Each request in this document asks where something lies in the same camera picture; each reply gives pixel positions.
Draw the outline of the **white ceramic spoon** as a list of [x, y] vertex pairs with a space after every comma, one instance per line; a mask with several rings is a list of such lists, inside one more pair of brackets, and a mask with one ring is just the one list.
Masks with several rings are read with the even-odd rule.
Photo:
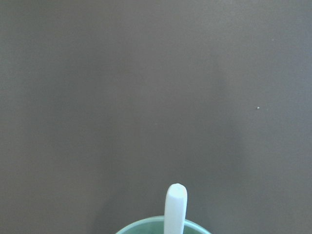
[[188, 194], [179, 183], [172, 184], [166, 193], [164, 208], [164, 233], [182, 234], [187, 210]]

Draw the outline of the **light green bowl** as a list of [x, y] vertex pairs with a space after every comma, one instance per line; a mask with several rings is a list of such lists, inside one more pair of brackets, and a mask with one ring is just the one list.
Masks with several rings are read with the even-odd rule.
[[[164, 233], [164, 216], [152, 216], [133, 222], [122, 228], [116, 234], [163, 234]], [[185, 220], [184, 234], [211, 234], [208, 230], [200, 225]]]

